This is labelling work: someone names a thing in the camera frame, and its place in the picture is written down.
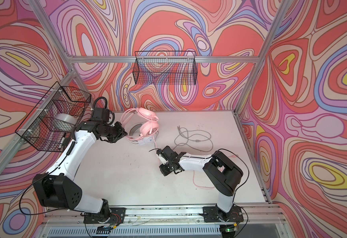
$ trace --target headphone ear cup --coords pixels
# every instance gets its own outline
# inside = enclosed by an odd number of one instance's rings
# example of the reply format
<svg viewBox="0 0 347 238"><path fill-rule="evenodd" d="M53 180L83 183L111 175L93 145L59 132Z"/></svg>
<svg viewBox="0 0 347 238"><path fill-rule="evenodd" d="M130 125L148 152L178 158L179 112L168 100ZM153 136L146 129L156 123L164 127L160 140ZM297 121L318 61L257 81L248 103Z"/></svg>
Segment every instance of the headphone ear cup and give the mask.
<svg viewBox="0 0 347 238"><path fill-rule="evenodd" d="M156 113L155 112L152 112L150 110L147 110L145 108L138 108L137 109L138 111L138 115L140 117L143 117L144 119L147 119L147 120L155 120L157 121L157 116L156 116Z"/></svg>
<svg viewBox="0 0 347 238"><path fill-rule="evenodd" d="M155 134L159 130L159 124L156 121L147 121L140 127L140 136L147 137Z"/></svg>

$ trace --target aluminum frame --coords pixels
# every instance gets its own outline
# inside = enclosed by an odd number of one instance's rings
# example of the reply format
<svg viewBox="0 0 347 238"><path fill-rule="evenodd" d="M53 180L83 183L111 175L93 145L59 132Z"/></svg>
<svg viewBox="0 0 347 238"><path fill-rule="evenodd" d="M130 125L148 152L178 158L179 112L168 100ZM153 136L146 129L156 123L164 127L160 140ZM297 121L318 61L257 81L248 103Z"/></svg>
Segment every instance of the aluminum frame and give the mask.
<svg viewBox="0 0 347 238"><path fill-rule="evenodd" d="M215 206L215 204L193 204L193 205L142 205L142 206L112 206L125 207L125 219L123 225L138 225L146 221L144 225L199 225L204 224L204 217L200 216L204 206ZM237 204L243 207L249 215L250 224L286 224L287 220L283 214L282 208L277 204L267 203L244 203ZM62 222L76 223L82 222L83 217L80 212L57 210L46 214L43 224L49 221L61 220ZM214 222L209 224L225 225L234 222Z"/></svg>
<svg viewBox="0 0 347 238"><path fill-rule="evenodd" d="M273 22L271 23L267 36L265 40L263 41L263 45L261 47L260 53L258 54L259 60L252 68L250 75L248 79L246 80L246 84L242 89L240 97L238 98L237 104L234 108L234 112L238 112L239 108L242 106L242 103L245 101L248 95L248 92L250 92L250 90L252 89L254 81L257 78L258 73L265 61L267 53L269 52L270 46L272 42L274 41L276 33L278 32L279 27L281 26L283 19L287 13L287 10L291 6L292 2L293 0L286 0L286 1L283 0L281 4L279 5L279 8L275 14Z"/></svg>
<svg viewBox="0 0 347 238"><path fill-rule="evenodd" d="M68 53L65 50L60 38L57 35L56 30L54 29L52 22L50 21L47 13L45 12L44 8L40 4L39 0L28 0L30 7L33 9L34 14L36 15L38 21L44 28L48 39L53 43L53 45L56 47L58 54L60 55L63 63L66 65L66 67L71 70L75 74L76 83L78 87L81 90L84 90L86 92L89 92L89 90L86 87L86 84L82 80L80 74L78 74L74 64L72 64L69 59L67 58Z"/></svg>
<svg viewBox="0 0 347 238"><path fill-rule="evenodd" d="M275 38L275 34L283 21L292 0L284 0L281 2L278 11L274 17L273 23L271 24L268 34L264 40L262 48L258 56L200 56L197 57L198 63L219 63L219 62L245 62L245 63L254 63L255 66L252 69L252 72L247 79L246 85L242 91L240 98L238 99L237 105L234 108L234 113L237 112L240 108L241 102L244 101L244 98L247 96L247 93L251 90L251 87L255 81L255 78L258 75L259 69L261 68L266 54ZM55 45L62 61L66 64L69 69L69 73L64 77L61 85L68 85L73 77L76 77L76 82L78 86L85 91L88 91L85 83L83 82L80 75L77 73L77 70L74 66L75 63L85 63L85 62L114 62L114 63L133 63L135 61L134 56L70 56L62 45L61 40L59 39L54 27L52 26L49 17L47 16L44 8L41 6L39 0L29 0L30 6L33 8L34 13L36 14L38 20L46 31L47 37ZM39 108L43 108L48 99L52 98L52 94L44 100ZM24 127L28 125L29 122L33 121L34 118L30 119L24 124ZM238 116L235 115L235 120L240 132L242 132L242 125L238 119ZM24 141L17 136L10 141L9 145L0 153L0 173L4 170L9 161L17 153ZM253 159L250 148L247 143L246 136L243 135L244 143L248 149L248 154L252 162ZM255 174L261 178L261 174L258 172L258 167L254 167ZM271 203L270 196L267 195L266 187L263 184L263 180L258 179L261 187L266 193L268 202ZM270 205L267 203L263 204L240 204L240 206L248 207L246 210L249 213L249 222L256 223L286 223L285 217L282 213L282 210L277 205ZM156 219L155 222L149 222L152 224L199 224L203 217L198 214L202 212L203 205L176 205L176 206L126 206L126 217L128 221L133 222L133 224L142 223L138 221L140 219ZM77 220L77 222L82 221L81 218L77 218L79 212L74 211L54 211L50 212L45 216L44 222L47 222L49 219L62 219L62 220Z"/></svg>
<svg viewBox="0 0 347 238"><path fill-rule="evenodd" d="M161 56L160 58L184 58L186 56ZM70 63L134 63L135 56L68 56ZM258 56L196 56L196 63L257 63Z"/></svg>

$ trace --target colorful swirl backdrop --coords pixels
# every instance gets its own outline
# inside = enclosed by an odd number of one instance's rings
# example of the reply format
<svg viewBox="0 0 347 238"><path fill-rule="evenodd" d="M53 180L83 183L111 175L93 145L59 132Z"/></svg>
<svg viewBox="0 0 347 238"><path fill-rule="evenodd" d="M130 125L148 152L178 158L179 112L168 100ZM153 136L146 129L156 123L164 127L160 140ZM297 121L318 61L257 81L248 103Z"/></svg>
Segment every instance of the colorful swirl backdrop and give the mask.
<svg viewBox="0 0 347 238"><path fill-rule="evenodd" d="M55 0L44 9L74 56L134 56L140 50L195 50L198 56L256 56L276 1ZM110 109L231 110L252 64L198 64L195 86L135 85L133 64L76 64Z"/></svg>
<svg viewBox="0 0 347 238"><path fill-rule="evenodd" d="M347 1L294 1L238 113L295 236L347 237Z"/></svg>
<svg viewBox="0 0 347 238"><path fill-rule="evenodd" d="M39 99L65 74L65 66L27 1L0 0L0 151ZM0 175L0 237L31 237L40 225L43 216L20 213L19 193L57 156L25 144ZM24 197L25 211L43 211L34 190Z"/></svg>

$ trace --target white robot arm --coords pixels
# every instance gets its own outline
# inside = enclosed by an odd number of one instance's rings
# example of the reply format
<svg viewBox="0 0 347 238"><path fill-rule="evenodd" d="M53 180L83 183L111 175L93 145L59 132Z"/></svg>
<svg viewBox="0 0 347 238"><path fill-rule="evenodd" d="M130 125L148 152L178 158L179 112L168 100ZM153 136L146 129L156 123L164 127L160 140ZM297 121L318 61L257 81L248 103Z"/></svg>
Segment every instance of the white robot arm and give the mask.
<svg viewBox="0 0 347 238"><path fill-rule="evenodd" d="M107 102L105 108L95 107L88 121L72 128L72 141L65 151L47 170L47 174L37 174L33 179L33 186L42 206L85 212L85 224L107 222L111 212L107 200L90 196L73 182L78 167L96 140L115 143L127 135L120 122L117 121L114 125L111 125L112 122L108 123L110 111L106 106ZM219 150L207 156L185 152L177 154L169 146L163 150L158 149L156 153L163 163L159 168L164 176L184 170L204 171L207 174L219 191L219 196L216 207L204 207L204 214L208 214L204 216L205 221L228 221L232 217L231 213L235 213L235 188L240 183L243 172L227 156Z"/></svg>
<svg viewBox="0 0 347 238"><path fill-rule="evenodd" d="M105 199L90 196L73 180L82 159L96 140L115 143L127 135L120 122L109 123L110 110L93 108L88 121L72 128L72 140L57 161L47 170L47 174L37 174L33 186L42 206L65 208L85 212L85 223L102 223L109 219L110 210Z"/></svg>
<svg viewBox="0 0 347 238"><path fill-rule="evenodd" d="M210 214L214 219L210 220L228 221L232 217L235 188L241 182L243 172L226 155L219 150L212 155L190 155L186 152L177 154L169 146L162 150L157 149L156 154L163 163L159 168L164 176L185 170L205 172L219 191L216 208L208 209L214 211L214 214Z"/></svg>

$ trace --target wire mesh basket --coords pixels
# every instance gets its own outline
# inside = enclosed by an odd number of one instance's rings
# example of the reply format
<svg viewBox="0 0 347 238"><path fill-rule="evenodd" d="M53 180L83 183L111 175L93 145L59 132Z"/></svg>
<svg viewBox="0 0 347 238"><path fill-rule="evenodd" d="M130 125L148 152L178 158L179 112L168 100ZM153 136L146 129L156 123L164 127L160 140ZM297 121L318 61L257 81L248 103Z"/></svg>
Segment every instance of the wire mesh basket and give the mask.
<svg viewBox="0 0 347 238"><path fill-rule="evenodd" d="M91 102L91 94L59 84L57 89L53 88L54 86L48 91L55 92L46 107L35 109L35 106L16 129L16 133L36 150L63 152L70 141L72 128L81 122L85 109ZM28 128L19 129L34 110L40 110L37 118Z"/></svg>
<svg viewBox="0 0 347 238"><path fill-rule="evenodd" d="M135 84L196 85L195 51L135 51Z"/></svg>

